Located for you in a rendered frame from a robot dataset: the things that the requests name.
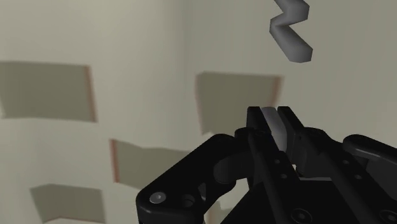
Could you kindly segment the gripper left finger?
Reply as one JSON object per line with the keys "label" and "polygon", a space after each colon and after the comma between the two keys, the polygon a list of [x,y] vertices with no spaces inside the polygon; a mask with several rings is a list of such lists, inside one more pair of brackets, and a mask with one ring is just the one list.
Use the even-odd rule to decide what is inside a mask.
{"label": "gripper left finger", "polygon": [[285,150],[297,127],[298,118],[287,106],[248,108],[246,127],[234,136],[212,136],[138,193],[139,224],[204,224],[205,213],[238,179],[248,180],[249,191],[221,224],[276,224],[248,146],[248,129],[279,136]]}

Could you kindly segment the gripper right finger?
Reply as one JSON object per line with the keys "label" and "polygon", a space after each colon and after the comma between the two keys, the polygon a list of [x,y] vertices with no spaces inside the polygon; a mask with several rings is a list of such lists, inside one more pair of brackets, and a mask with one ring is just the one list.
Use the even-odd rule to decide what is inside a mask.
{"label": "gripper right finger", "polygon": [[338,142],[287,106],[261,109],[261,180],[276,224],[397,224],[397,148]]}

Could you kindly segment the grey zigzag shape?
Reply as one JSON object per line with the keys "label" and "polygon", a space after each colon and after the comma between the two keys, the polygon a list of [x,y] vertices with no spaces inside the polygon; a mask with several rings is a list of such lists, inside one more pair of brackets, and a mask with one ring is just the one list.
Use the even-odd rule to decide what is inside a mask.
{"label": "grey zigzag shape", "polygon": [[282,13],[270,20],[269,33],[290,62],[310,62],[313,48],[291,28],[308,19],[310,6],[304,0],[274,2]]}

